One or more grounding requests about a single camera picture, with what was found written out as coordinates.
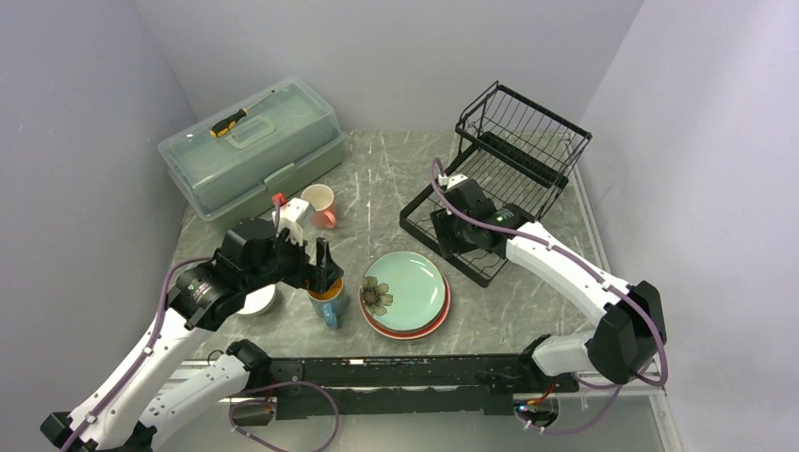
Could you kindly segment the black wire dish rack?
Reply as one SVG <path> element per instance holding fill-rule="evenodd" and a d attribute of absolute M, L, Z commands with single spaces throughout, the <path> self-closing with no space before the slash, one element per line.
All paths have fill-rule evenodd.
<path fill-rule="evenodd" d="M 458 152 L 445 173 L 461 173 L 480 184 L 495 207 L 513 203 L 541 219 L 566 190 L 571 172 L 593 138 L 576 123 L 500 81 L 462 111 L 455 124 Z M 469 280 L 488 287 L 508 262 L 469 245 L 450 257 L 440 250 L 431 214 L 445 208 L 426 185 L 399 213 L 399 225 Z"/>

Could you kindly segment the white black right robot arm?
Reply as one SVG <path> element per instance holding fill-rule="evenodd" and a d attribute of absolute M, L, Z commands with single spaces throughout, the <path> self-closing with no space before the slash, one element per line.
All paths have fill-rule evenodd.
<path fill-rule="evenodd" d="M 533 341 L 518 368 L 525 387 L 541 391 L 557 376 L 587 371 L 614 385 L 635 379 L 665 385 L 666 330 L 657 288 L 646 281 L 631 284 L 595 266 L 513 204 L 497 209 L 481 186 L 462 174 L 434 173 L 430 186 L 443 205 L 432 221 L 446 256 L 489 250 L 554 287 L 592 325 L 589 331 Z"/>

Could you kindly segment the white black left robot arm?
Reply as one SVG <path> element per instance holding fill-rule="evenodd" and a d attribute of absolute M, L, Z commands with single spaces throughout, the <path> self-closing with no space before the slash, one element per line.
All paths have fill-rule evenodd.
<path fill-rule="evenodd" d="M 210 257 L 172 266 L 162 283 L 155 317 L 106 381 L 69 412 L 52 412 L 40 431 L 61 451 L 152 451 L 178 411 L 156 395 L 184 359 L 251 293 L 276 283 L 325 292 L 342 278 L 329 242 L 316 240 L 316 256 L 292 228 L 249 218 L 229 230 Z M 145 419 L 145 408 L 155 411 Z"/>

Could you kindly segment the light blue flower plate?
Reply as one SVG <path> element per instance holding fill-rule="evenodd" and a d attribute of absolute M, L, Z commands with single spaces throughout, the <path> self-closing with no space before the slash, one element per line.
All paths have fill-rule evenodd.
<path fill-rule="evenodd" d="M 392 251 L 368 267 L 359 298 L 371 325 L 408 335 L 437 321 L 448 306 L 449 289 L 430 259 L 411 251 Z"/>

